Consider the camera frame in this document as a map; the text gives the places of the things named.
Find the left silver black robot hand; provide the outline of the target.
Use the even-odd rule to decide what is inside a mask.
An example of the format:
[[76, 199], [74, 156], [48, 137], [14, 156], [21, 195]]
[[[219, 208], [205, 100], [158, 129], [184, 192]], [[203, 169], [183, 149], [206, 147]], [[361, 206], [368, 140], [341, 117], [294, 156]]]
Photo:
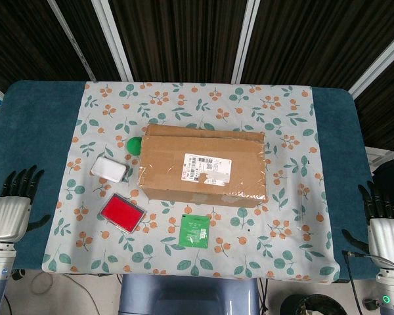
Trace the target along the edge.
[[31, 222], [30, 214], [43, 169], [33, 165], [21, 172], [11, 172], [0, 193], [0, 243], [17, 243], [26, 232], [41, 228], [51, 219], [50, 214]]

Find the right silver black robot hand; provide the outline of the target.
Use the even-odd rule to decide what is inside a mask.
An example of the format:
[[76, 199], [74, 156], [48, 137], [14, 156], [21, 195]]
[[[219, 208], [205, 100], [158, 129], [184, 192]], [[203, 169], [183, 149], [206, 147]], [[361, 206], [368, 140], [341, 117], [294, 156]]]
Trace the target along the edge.
[[367, 225], [368, 241], [354, 238], [343, 229], [343, 237], [362, 251], [358, 257], [368, 257], [380, 268], [394, 269], [394, 205], [372, 181], [367, 187], [358, 185]]

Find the brown cardboard box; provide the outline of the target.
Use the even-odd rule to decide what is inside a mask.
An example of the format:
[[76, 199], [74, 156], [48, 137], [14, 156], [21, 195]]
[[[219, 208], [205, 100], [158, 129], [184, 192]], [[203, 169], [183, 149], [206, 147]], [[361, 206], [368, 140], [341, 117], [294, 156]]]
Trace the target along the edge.
[[140, 161], [151, 200], [255, 207], [268, 199], [263, 133], [150, 124]]

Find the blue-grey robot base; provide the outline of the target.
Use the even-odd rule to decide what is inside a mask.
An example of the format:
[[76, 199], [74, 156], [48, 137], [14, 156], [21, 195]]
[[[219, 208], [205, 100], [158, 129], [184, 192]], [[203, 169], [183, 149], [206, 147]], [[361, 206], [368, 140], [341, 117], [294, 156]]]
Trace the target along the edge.
[[259, 315], [257, 281], [124, 275], [118, 315]]

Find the white metal rack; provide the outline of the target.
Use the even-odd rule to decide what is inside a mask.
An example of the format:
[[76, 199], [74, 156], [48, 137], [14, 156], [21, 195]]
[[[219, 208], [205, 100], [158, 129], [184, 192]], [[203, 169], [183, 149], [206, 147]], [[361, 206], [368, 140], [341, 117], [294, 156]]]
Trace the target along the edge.
[[385, 155], [391, 153], [391, 150], [385, 150], [385, 149], [381, 149], [381, 148], [373, 148], [373, 147], [369, 147], [369, 146], [366, 146], [365, 150], [366, 150], [366, 156], [367, 156], [369, 164], [373, 164], [373, 162], [376, 159], [380, 159], [380, 158], [384, 157]]

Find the teal table cover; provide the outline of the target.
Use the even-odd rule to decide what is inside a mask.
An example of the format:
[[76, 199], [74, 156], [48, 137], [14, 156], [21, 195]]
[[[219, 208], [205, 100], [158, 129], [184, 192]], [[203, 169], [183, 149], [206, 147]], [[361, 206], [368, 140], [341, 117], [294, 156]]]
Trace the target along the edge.
[[[30, 218], [38, 221], [43, 215], [51, 216], [48, 223], [28, 232], [16, 244], [16, 268], [43, 270], [86, 83], [18, 81], [9, 87], [0, 105], [0, 192], [9, 173], [36, 165], [45, 173]], [[361, 241], [368, 239], [358, 185], [366, 184], [371, 173], [351, 95], [342, 89], [312, 89], [333, 253], [340, 267], [337, 280], [342, 280], [348, 271], [341, 252], [351, 250], [351, 245], [341, 231], [346, 229]]]

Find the black round bin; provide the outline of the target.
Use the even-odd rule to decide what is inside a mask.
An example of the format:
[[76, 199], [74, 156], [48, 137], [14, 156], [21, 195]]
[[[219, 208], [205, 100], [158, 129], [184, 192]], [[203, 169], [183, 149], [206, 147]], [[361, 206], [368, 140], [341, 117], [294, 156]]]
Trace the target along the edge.
[[285, 298], [280, 315], [347, 315], [345, 309], [333, 298], [322, 294], [293, 294]]

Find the white plastic case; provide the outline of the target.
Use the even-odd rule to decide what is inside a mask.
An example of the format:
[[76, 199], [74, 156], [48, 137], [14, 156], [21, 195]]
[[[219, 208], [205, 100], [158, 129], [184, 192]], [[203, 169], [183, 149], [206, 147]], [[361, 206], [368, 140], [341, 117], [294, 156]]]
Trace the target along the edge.
[[91, 168], [91, 174], [111, 182], [121, 182], [127, 166], [106, 157], [98, 157]]

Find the red ink pad case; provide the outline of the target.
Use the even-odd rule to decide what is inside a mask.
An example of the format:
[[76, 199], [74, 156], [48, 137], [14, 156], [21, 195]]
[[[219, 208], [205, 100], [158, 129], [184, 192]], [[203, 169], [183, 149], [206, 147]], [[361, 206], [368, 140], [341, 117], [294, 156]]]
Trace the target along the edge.
[[133, 233], [144, 219], [146, 211], [120, 194], [112, 194], [99, 213], [120, 230]]

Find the green ball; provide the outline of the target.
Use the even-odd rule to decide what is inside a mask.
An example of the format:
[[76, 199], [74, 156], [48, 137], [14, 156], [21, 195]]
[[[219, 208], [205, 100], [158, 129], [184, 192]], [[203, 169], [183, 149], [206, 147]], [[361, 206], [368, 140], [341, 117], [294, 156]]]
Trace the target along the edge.
[[127, 141], [126, 148], [132, 156], [139, 156], [141, 154], [142, 138], [139, 136], [132, 137]]

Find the floral print tablecloth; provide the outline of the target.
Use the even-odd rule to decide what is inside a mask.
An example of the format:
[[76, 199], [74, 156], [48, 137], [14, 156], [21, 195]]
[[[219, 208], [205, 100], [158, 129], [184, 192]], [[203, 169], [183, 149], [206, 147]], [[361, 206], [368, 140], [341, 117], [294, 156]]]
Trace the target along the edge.
[[[265, 135], [267, 201], [255, 207], [148, 199], [125, 147], [149, 124]], [[121, 182], [91, 174], [98, 157]], [[99, 213], [114, 194], [146, 211], [133, 233]], [[210, 218], [208, 248], [178, 244], [182, 215]], [[273, 278], [328, 284], [334, 259], [313, 89], [298, 85], [92, 83], [84, 86], [42, 269]]]

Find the green foil sachet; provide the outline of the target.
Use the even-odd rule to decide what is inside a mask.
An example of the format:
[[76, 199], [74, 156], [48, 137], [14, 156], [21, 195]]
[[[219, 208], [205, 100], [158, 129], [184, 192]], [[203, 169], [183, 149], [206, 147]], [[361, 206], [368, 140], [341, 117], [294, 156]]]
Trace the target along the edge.
[[210, 218], [200, 215], [182, 215], [178, 244], [183, 247], [207, 249]]

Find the wide white frame post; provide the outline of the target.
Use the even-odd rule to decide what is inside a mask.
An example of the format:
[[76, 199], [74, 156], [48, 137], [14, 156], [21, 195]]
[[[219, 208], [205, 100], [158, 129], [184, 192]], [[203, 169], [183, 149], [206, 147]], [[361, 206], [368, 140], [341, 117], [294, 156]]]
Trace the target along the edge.
[[134, 82], [121, 37], [108, 0], [91, 0], [120, 79]]
[[237, 46], [234, 67], [231, 76], [231, 84], [240, 84], [246, 57], [252, 37], [252, 31], [257, 18], [261, 0], [247, 0], [244, 19], [242, 22], [240, 38]]
[[394, 40], [369, 65], [366, 71], [349, 89], [349, 94], [355, 100], [394, 62]]

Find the thin white frame bar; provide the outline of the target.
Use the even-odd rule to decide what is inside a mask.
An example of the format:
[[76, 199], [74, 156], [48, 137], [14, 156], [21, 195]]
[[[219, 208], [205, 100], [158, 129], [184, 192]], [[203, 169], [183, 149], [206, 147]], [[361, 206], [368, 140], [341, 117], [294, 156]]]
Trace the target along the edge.
[[63, 13], [61, 12], [57, 2], [55, 0], [47, 0], [51, 10], [53, 11], [53, 14], [55, 15], [56, 19], [58, 20], [58, 23], [62, 27], [64, 33], [66, 34], [66, 37], [68, 38], [69, 42], [72, 44], [73, 49], [75, 50], [81, 64], [83, 65], [85, 71], [87, 72], [87, 75], [89, 76], [89, 79], [93, 82], [96, 82], [97, 79], [88, 63], [86, 60], [80, 46], [78, 45], [78, 42], [76, 41]]

